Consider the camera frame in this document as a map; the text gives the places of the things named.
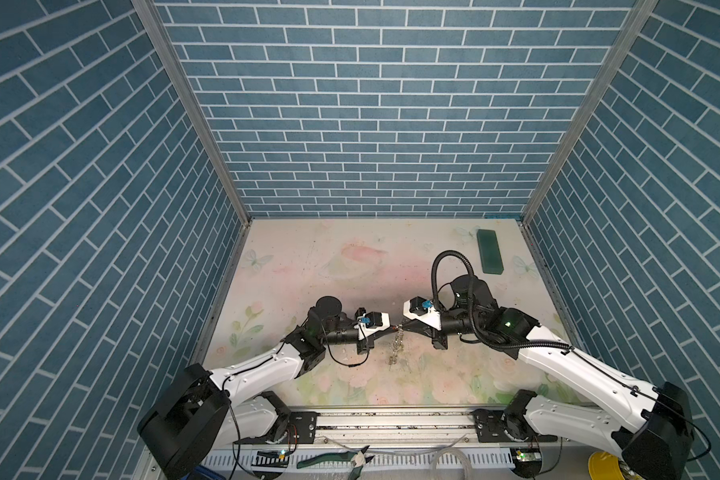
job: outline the brick pattern wall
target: brick pattern wall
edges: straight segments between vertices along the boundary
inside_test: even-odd
[[[684,386],[720,478],[720,0],[660,0],[531,228],[586,348]]]
[[[518,216],[633,2],[159,9],[254,216]]]
[[[129,0],[0,0],[0,480],[134,471],[239,227]]]

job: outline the green sponge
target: green sponge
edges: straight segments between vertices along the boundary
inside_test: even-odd
[[[504,272],[499,242],[494,230],[478,230],[478,250],[484,274],[500,275]]]

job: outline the black cable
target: black cable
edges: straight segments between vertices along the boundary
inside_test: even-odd
[[[445,288],[446,285],[451,285],[451,282],[443,283],[442,285],[440,285],[440,288],[438,288],[438,295],[440,294],[440,290],[442,290],[443,288]]]
[[[476,339],[476,340],[466,340],[465,338],[462,337],[462,335],[459,335],[459,336],[458,336],[458,340],[459,340],[460,342],[462,342],[462,343],[473,343],[473,344],[474,344],[474,343],[482,343],[482,342],[480,341],[480,339]]]
[[[288,453],[288,455],[291,456],[296,453],[296,449],[298,448],[298,430],[296,430],[295,425],[290,425],[289,427],[293,427],[293,451]]]
[[[328,336],[328,333],[326,332],[326,326],[323,325],[322,322],[320,322],[320,327],[322,328],[322,333],[323,333],[323,335]],[[362,337],[363,337],[362,339],[363,339],[363,340],[368,340],[368,338],[365,336],[365,332],[362,331],[362,327],[359,325],[359,323],[358,323],[358,329],[360,330],[360,333],[362,333]],[[367,361],[368,361],[368,358],[371,356],[371,349],[368,348],[368,343],[367,343],[367,342],[366,342],[366,344],[365,344],[365,360],[363,360],[363,361],[360,362],[360,363],[343,363],[343,362],[340,362],[339,360],[336,360],[336,357],[333,356],[333,352],[331,351],[331,344],[330,344],[330,343],[326,343],[326,348],[328,348],[328,354],[331,356],[331,358],[333,359],[334,362],[336,362],[336,363],[339,364],[339,365],[348,366],[348,367],[351,368],[351,369],[352,369],[352,368],[355,368],[356,366],[360,366],[360,365],[362,365],[363,363],[367,362]]]
[[[539,453],[541,453],[541,444],[539,444],[539,439],[536,435],[534,435],[534,440],[536,440],[536,446],[539,448]],[[534,480],[536,480],[537,475],[542,475],[545,473],[552,472],[555,467],[557,467],[557,464],[560,463],[560,459],[563,457],[563,437],[560,437],[560,451],[557,453],[557,460],[554,461],[554,465],[547,468],[546,470],[542,470],[541,472],[538,472],[536,475],[533,475]]]
[[[285,342],[285,341],[283,341],[283,342],[280,344],[280,348],[277,349],[277,352],[275,352],[275,355],[277,355],[278,353],[280,353],[280,350],[282,350],[282,348],[283,348],[284,346],[286,346],[286,342]],[[233,374],[231,374],[230,376],[228,376],[226,379],[224,379],[224,382],[226,382],[227,379],[229,379],[229,378],[231,378],[231,377],[233,377],[233,376],[235,376],[235,375],[239,375],[239,374],[241,374],[241,373],[250,372],[251,370],[258,369],[260,366],[264,365],[265,363],[267,363],[267,362],[270,361],[270,360],[272,360],[272,356],[270,356],[269,358],[267,358],[267,360],[264,360],[263,362],[259,363],[259,365],[257,365],[257,366],[252,366],[252,367],[247,368],[247,369],[245,369],[245,370],[240,370],[239,372],[234,372]]]
[[[586,363],[587,365],[591,366],[592,368],[594,368],[594,369],[597,370],[598,372],[602,373],[603,375],[605,375],[605,376],[608,377],[609,379],[615,381],[616,383],[618,383],[619,385],[621,385],[621,386],[624,387],[625,389],[629,389],[629,390],[631,390],[633,393],[635,393],[635,394],[637,394],[637,395],[642,395],[642,396],[644,396],[645,398],[648,398],[649,400],[653,400],[654,402],[658,403],[658,404],[661,405],[662,407],[664,407],[664,408],[666,408],[667,410],[669,410],[670,412],[672,412],[673,415],[677,416],[678,418],[680,418],[681,420],[683,420],[684,422],[686,422],[688,425],[690,425],[691,427],[693,427],[695,430],[697,430],[697,431],[701,434],[701,436],[704,437],[704,442],[706,443],[706,449],[705,449],[703,452],[701,452],[699,455],[697,455],[697,456],[695,456],[695,457],[688,458],[688,459],[686,460],[686,462],[691,462],[691,461],[693,461],[693,460],[698,460],[699,458],[701,458],[701,457],[703,457],[703,456],[706,456],[706,455],[708,455],[708,454],[710,453],[710,451],[712,450],[712,443],[711,443],[711,441],[710,441],[710,437],[706,436],[706,434],[704,433],[704,431],[701,430],[701,429],[700,429],[695,423],[693,423],[691,420],[689,420],[688,418],[682,416],[681,414],[679,414],[679,413],[677,412],[677,410],[675,410],[674,408],[668,406],[667,404],[665,404],[664,402],[662,402],[662,401],[659,400],[658,398],[653,398],[652,396],[647,395],[647,394],[641,392],[639,389],[637,389],[636,386],[627,385],[626,383],[622,382],[621,380],[615,378],[614,376],[612,376],[611,374],[609,374],[609,373],[606,372],[605,370],[599,368],[597,365],[595,365],[594,363],[592,363],[592,362],[590,362],[589,360],[587,360],[586,358],[584,358],[581,354],[579,354],[576,350],[574,350],[573,347],[571,347],[570,352],[573,353],[574,355],[576,355],[577,357],[579,357],[582,361],[584,361],[584,363]]]
[[[231,379],[232,377],[233,377],[233,375],[230,375],[227,378],[225,378],[223,382],[221,382],[221,390],[223,392],[226,392],[226,390],[224,390],[224,385],[226,384],[226,381]],[[232,399],[229,397],[229,395],[225,395],[225,398],[226,398],[227,405],[230,407],[230,414],[232,415],[232,420],[235,422],[235,430],[237,430],[237,440],[238,440],[237,454],[235,454],[235,446],[232,446],[232,456],[235,459],[235,465],[232,466],[232,473],[230,474],[228,479],[232,480],[232,476],[235,475],[237,466],[240,466],[240,469],[243,470],[245,473],[247,473],[248,475],[251,475],[252,477],[256,478],[257,480],[260,480],[260,478],[258,476],[256,476],[256,474],[251,472],[248,468],[245,468],[244,466],[240,465],[240,425],[238,425],[238,423],[237,423],[237,417],[235,417],[235,411],[232,410]]]
[[[446,250],[444,252],[441,252],[434,258],[434,262],[432,263],[432,272],[431,272],[431,281],[432,281],[432,305],[434,306],[434,309],[437,312],[442,313],[444,311],[444,307],[442,303],[440,303],[440,300],[438,299],[438,265],[440,264],[440,261],[445,258],[446,256],[455,256],[458,258],[462,264],[464,264],[464,268],[467,269],[467,275],[469,277],[469,282],[467,283],[467,315],[469,317],[469,325],[472,328],[472,331],[474,332],[474,335],[480,340],[481,343],[489,346],[490,348],[494,350],[498,350],[500,352],[506,352],[507,350],[518,350],[518,349],[527,349],[531,347],[546,347],[546,348],[556,348],[561,350],[568,350],[570,348],[570,345],[562,342],[553,342],[550,340],[532,340],[527,342],[516,342],[516,343],[497,343],[489,338],[487,338],[479,329],[474,321],[474,270],[472,269],[472,264],[470,264],[469,259],[464,256],[464,254],[457,252],[456,250]]]

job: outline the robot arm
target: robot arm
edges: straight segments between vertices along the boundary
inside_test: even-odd
[[[451,282],[455,300],[449,309],[438,301],[434,284],[437,264],[446,255],[458,256],[469,272]],[[181,478],[211,448],[246,437],[278,441],[290,411],[267,389],[312,370],[328,345],[355,343],[358,353],[367,352],[377,338],[404,330],[426,335],[434,348],[445,350],[448,335],[475,334],[477,341],[460,340],[482,342],[536,366],[599,406],[566,405],[520,390],[502,418],[513,438],[570,438],[623,458],[646,480],[681,477],[693,441],[682,389],[669,382],[658,388],[628,376],[566,345],[532,316],[500,307],[458,252],[438,255],[432,279],[432,300],[406,302],[403,314],[409,321],[399,326],[392,326],[386,313],[364,309],[350,318],[341,302],[324,296],[304,323],[268,352],[211,372],[199,364],[186,368],[142,418],[138,433],[166,476]]]
[[[454,304],[438,301],[438,262],[456,256],[468,274],[451,282]],[[448,348],[448,335],[475,334],[486,346],[536,366],[571,386],[599,408],[552,402],[520,390],[504,411],[508,433],[518,440],[555,435],[602,448],[618,456],[647,480],[676,480],[682,475],[693,442],[687,394],[665,382],[656,387],[576,350],[538,320],[516,309],[499,307],[488,285],[474,277],[468,260],[443,252],[432,267],[432,300],[415,297],[404,304],[406,331],[432,338]]]
[[[367,352],[395,331],[387,313],[359,309],[351,319],[341,302],[324,296],[271,350],[228,367],[207,371],[194,364],[179,372],[137,431],[170,480],[186,475],[212,448],[240,438],[277,442],[290,409],[268,389],[314,369],[327,345],[355,343],[358,353]]]

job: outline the green-handled pliers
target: green-handled pliers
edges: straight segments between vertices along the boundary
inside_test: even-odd
[[[367,457],[365,456],[365,452],[370,447],[370,445],[366,445],[365,447],[360,448],[359,452],[323,453],[322,455],[308,458],[307,460],[301,460],[296,464],[296,467],[306,468],[323,462],[354,462],[355,467],[349,473],[349,480],[357,480],[360,478],[362,467],[373,460],[373,455]]]

